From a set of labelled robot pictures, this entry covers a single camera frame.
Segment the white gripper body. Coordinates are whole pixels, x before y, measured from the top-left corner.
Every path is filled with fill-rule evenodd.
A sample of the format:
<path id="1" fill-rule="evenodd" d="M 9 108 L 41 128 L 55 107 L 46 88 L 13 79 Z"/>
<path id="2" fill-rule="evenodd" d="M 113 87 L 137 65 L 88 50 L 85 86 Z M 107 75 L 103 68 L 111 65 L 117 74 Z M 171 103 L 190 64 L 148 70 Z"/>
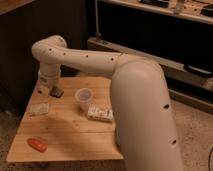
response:
<path id="1" fill-rule="evenodd" d="M 60 76 L 61 71 L 51 76 L 47 76 L 41 71 L 38 71 L 38 91 L 42 94 L 49 94 L 50 91 L 58 85 Z"/>

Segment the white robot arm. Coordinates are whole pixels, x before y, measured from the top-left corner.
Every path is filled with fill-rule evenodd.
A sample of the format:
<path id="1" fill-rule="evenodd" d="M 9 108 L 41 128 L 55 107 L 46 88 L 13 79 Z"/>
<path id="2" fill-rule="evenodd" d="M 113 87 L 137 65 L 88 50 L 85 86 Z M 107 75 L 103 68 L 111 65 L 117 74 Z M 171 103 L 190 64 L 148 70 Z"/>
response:
<path id="1" fill-rule="evenodd" d="M 127 171 L 184 171 L 167 83 L 156 61 L 70 49 L 59 35 L 35 42 L 31 52 L 46 87 L 58 83 L 62 65 L 111 80 L 110 101 Z"/>

